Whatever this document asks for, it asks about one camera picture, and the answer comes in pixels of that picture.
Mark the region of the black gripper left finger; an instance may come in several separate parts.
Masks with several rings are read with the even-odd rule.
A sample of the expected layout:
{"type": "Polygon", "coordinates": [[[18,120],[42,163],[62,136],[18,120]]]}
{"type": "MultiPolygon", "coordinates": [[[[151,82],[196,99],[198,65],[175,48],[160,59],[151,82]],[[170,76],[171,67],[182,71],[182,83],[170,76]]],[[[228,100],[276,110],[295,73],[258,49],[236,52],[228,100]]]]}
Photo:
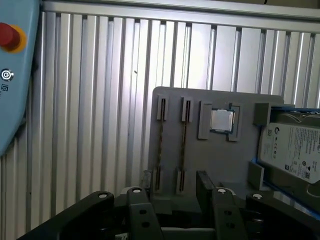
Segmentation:
{"type": "Polygon", "coordinates": [[[140,186],[119,196],[95,191],[38,227],[22,240],[161,240],[163,232],[149,199],[152,172],[140,186]]]}

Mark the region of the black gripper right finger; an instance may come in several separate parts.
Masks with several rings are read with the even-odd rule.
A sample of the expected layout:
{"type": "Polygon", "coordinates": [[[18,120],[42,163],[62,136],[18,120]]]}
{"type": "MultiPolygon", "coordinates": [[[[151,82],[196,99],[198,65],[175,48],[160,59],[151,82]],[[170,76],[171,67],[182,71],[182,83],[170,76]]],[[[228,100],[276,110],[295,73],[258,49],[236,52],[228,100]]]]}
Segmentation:
{"type": "Polygon", "coordinates": [[[206,171],[196,172],[196,198],[217,240],[318,240],[319,220],[274,194],[256,191],[240,199],[216,187],[206,171]]]}

